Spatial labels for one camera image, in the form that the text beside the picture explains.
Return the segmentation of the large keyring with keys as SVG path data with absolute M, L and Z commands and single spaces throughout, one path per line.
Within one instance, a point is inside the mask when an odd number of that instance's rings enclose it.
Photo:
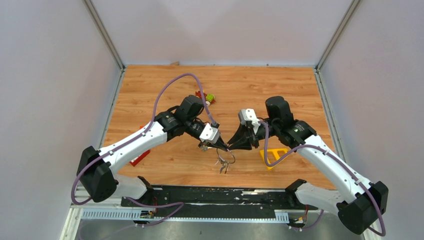
M 230 159 L 224 158 L 221 152 L 230 154 L 231 156 Z M 236 157 L 233 154 L 233 152 L 229 149 L 222 150 L 220 148 L 217 148 L 216 153 L 217 153 L 217 162 L 215 163 L 215 165 L 220 164 L 219 173 L 226 174 L 230 166 L 236 162 Z

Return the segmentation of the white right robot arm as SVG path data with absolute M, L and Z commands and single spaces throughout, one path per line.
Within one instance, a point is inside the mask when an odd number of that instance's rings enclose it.
M 383 220 L 388 202 L 388 187 L 381 181 L 372 182 L 345 163 L 317 132 L 305 121 L 294 118 L 289 103 L 282 96 L 265 101 L 267 118 L 259 118 L 251 108 L 240 110 L 239 127 L 228 141 L 230 150 L 251 150 L 263 141 L 268 148 L 269 138 L 278 140 L 312 163 L 334 185 L 333 190 L 314 186 L 298 179 L 288 188 L 286 204 L 292 209 L 301 205 L 313 206 L 331 213 L 352 233 L 360 235 L 372 230 L 379 222 L 378 236 L 387 233 Z

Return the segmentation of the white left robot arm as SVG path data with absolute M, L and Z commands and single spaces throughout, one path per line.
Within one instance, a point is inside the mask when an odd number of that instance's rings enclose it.
M 160 112 L 146 126 L 119 142 L 101 149 L 85 148 L 76 175 L 89 200 L 99 203 L 111 196 L 130 197 L 142 207 L 149 206 L 153 193 L 146 180 L 119 175 L 118 171 L 148 150 L 183 134 L 199 140 L 200 147 L 228 151 L 218 124 L 199 120 L 204 107 L 199 97 L 189 95 L 180 105 Z

